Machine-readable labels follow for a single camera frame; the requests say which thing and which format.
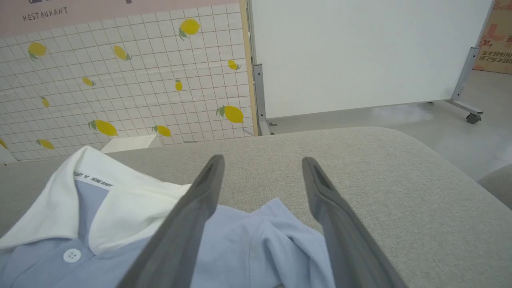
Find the concrete floor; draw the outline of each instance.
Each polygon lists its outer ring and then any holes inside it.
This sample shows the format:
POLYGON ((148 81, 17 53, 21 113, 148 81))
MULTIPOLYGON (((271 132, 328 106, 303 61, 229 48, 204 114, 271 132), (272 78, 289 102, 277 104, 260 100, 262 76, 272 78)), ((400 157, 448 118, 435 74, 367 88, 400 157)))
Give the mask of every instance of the concrete floor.
POLYGON ((275 134, 318 129, 379 126, 423 142, 472 179, 512 163, 512 75, 472 71, 462 101, 482 109, 482 121, 445 102, 362 108, 274 118, 275 134))

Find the tiled wall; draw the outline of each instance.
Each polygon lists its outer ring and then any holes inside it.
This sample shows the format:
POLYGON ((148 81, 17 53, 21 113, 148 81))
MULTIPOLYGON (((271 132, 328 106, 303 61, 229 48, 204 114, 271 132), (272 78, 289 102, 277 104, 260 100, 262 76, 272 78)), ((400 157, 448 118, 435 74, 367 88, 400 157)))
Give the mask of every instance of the tiled wall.
POLYGON ((0 39, 0 139, 18 160, 34 160, 84 145, 100 150, 117 136, 103 134, 101 125, 94 130, 97 120, 113 125, 118 137, 159 134, 163 145, 252 136, 244 51, 238 4, 0 39), (201 28, 182 40, 180 25, 188 18, 201 28), (35 42, 47 50, 30 58, 35 42), (120 59, 114 45, 132 58, 120 59), (219 115, 223 106, 239 109, 243 123, 219 115), (171 137, 154 126, 167 127, 171 137))

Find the mobile whiteboard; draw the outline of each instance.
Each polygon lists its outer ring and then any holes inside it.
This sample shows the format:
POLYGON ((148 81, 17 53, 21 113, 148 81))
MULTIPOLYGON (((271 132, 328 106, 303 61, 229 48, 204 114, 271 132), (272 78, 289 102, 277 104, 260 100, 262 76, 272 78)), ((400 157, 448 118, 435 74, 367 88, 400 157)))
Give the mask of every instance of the mobile whiteboard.
POLYGON ((492 0, 253 0, 267 118, 450 99, 492 0))

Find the shirt button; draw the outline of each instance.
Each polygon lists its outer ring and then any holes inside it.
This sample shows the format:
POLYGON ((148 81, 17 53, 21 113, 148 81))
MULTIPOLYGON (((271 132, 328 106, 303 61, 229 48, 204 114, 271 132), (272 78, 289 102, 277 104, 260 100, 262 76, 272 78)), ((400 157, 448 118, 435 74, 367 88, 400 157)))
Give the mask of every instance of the shirt button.
POLYGON ((66 263, 75 263, 80 260, 80 257, 82 257, 82 252, 78 249, 69 249, 66 252, 64 252, 63 258, 64 262, 66 263))

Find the wooden frame edge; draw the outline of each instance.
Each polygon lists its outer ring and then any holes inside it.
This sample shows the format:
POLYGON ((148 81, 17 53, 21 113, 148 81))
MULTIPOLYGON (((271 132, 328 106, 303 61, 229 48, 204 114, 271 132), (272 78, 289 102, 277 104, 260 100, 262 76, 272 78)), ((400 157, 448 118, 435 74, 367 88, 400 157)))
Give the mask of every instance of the wooden frame edge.
POLYGON ((245 62, 247 64, 247 79, 249 81, 249 97, 251 99, 252 128, 254 136, 258 133, 258 115, 256 113, 256 96, 254 94, 254 80, 252 77, 251 49, 249 44, 249 27, 247 18, 247 2, 240 0, 240 14, 242 16, 242 33, 244 34, 245 62))

